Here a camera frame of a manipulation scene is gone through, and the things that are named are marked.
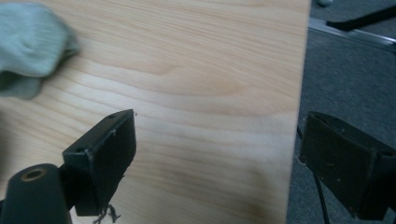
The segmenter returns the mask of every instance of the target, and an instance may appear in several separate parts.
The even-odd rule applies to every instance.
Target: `gray carpet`
[[[395,5],[395,0],[334,0],[330,7],[311,6],[313,18],[343,21]],[[362,30],[396,38],[396,19]],[[396,148],[396,55],[337,36],[308,32],[299,126],[304,129],[308,111],[343,119],[382,142]],[[295,155],[300,140],[296,139]],[[324,187],[331,223],[392,223],[388,211],[384,221],[353,219]],[[317,188],[312,173],[293,160],[288,223],[323,223]]]

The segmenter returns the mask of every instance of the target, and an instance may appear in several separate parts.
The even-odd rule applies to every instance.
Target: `wood grain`
[[[61,165],[101,118],[133,108],[118,223],[285,222],[308,1],[40,2],[81,53],[35,99],[0,99],[2,198],[16,172]]]

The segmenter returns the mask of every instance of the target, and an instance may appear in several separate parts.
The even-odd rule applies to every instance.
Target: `black cable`
[[[303,133],[301,132],[301,129],[299,126],[297,126],[297,134],[300,137],[300,140],[303,140]],[[322,208],[322,213],[323,213],[323,221],[325,224],[330,224],[329,215],[327,214],[326,202],[324,201],[323,190],[321,188],[319,178],[315,174],[313,174],[313,175],[315,178],[315,183],[317,184],[318,195],[320,198],[320,206]]]

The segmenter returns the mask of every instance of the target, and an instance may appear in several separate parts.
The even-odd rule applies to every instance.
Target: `wooden board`
[[[1,198],[19,170],[61,165],[100,119],[133,108],[117,223],[285,222],[308,1],[40,2],[81,52],[35,99],[0,98]]]

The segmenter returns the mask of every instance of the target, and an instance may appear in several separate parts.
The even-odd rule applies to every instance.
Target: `gray cloth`
[[[42,78],[77,52],[73,32],[49,8],[0,4],[0,96],[33,98]]]

